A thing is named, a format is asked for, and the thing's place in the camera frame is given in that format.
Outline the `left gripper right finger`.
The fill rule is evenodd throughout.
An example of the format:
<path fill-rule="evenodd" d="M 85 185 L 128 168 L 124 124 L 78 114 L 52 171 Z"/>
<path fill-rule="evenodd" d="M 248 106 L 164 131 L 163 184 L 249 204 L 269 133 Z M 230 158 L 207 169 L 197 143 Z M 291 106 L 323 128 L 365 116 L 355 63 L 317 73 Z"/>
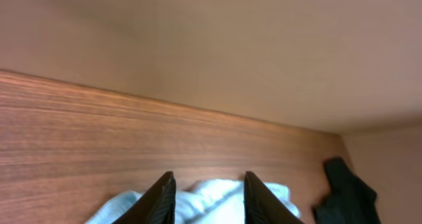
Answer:
<path fill-rule="evenodd" d="M 245 224 L 303 224 L 252 171 L 244 179 Z"/>

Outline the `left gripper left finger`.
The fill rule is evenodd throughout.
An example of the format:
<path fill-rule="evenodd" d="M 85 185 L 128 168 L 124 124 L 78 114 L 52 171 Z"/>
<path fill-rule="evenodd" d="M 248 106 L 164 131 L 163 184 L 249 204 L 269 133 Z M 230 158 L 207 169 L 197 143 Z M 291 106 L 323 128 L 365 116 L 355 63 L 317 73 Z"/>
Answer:
<path fill-rule="evenodd" d="M 167 171 L 113 224 L 174 224 L 175 196 L 174 174 Z"/>

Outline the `light blue t-shirt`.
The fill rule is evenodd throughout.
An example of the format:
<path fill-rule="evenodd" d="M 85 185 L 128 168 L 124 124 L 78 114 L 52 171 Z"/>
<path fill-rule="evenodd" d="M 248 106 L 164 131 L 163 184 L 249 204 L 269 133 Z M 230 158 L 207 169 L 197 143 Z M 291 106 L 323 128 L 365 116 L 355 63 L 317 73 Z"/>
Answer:
<path fill-rule="evenodd" d="M 108 200 L 86 222 L 111 224 L 123 216 L 146 192 L 128 190 Z M 175 193 L 175 222 L 244 223 L 244 182 L 230 179 L 200 181 L 189 190 Z"/>

